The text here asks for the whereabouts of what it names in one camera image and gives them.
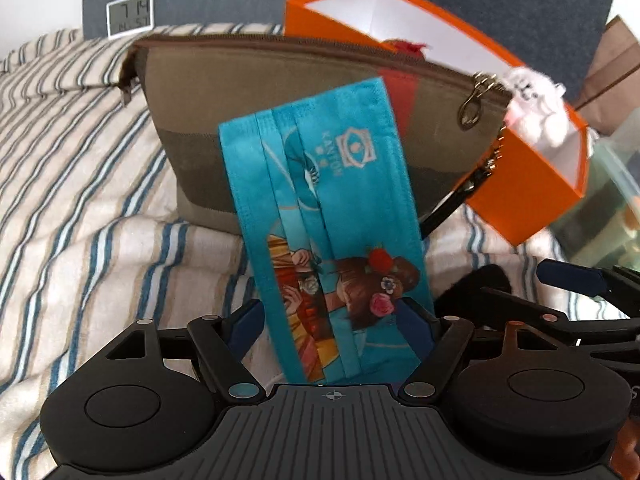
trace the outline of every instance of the transparent plastic container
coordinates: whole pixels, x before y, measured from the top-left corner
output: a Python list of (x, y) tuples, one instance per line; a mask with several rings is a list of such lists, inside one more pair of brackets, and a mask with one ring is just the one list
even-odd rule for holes
[(571, 263), (640, 270), (640, 128), (623, 126), (596, 141), (584, 198), (550, 226)]

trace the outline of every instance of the pink rose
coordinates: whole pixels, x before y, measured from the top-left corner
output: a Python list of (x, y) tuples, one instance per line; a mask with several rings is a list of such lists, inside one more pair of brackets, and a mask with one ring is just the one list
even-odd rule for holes
[(396, 306), (388, 294), (376, 292), (369, 301), (369, 309), (377, 317), (385, 317), (396, 310)]

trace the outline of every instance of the black circular motor housing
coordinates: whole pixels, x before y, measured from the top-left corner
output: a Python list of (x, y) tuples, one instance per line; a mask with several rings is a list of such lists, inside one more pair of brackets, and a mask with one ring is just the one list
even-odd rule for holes
[(123, 473), (185, 455), (214, 415), (206, 386), (164, 367), (155, 326), (135, 324), (53, 391), (40, 427), (58, 464)]
[[(552, 349), (520, 348), (523, 331)], [(487, 458), (519, 470), (559, 472), (600, 459), (630, 402), (629, 386), (617, 373), (512, 321), (500, 357), (470, 365), (452, 381), (446, 413), (467, 445)]]

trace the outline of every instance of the open box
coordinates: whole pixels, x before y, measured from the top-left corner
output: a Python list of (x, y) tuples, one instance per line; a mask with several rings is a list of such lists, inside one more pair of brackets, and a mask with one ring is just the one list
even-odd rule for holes
[[(426, 0), (287, 0), (285, 35), (395, 50), (385, 40), (425, 43), (426, 59), (459, 72), (503, 75), (524, 63), (482, 32)], [(468, 204), (511, 244), (556, 220), (586, 188), (586, 124), (566, 105), (570, 131), (544, 153), (505, 129), (503, 157)]]

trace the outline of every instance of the bed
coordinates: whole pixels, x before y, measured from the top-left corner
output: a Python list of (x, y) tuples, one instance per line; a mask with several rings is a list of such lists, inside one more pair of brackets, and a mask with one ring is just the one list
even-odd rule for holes
[[(115, 85), (133, 40), (59, 30), (0, 66), (0, 475), (7, 479), (40, 479), (54, 467), (38, 426), (44, 399), (133, 320), (182, 327), (204, 314), (228, 315), (257, 295), (239, 237), (178, 218), (175, 176), (142, 91), (122, 106)], [(514, 249), (462, 206), (425, 249), (436, 296), (494, 263), (516, 295), (571, 319), (623, 316), (537, 282), (537, 261), (562, 258), (546, 230)], [(282, 380), (266, 331), (244, 364), (267, 388)]]

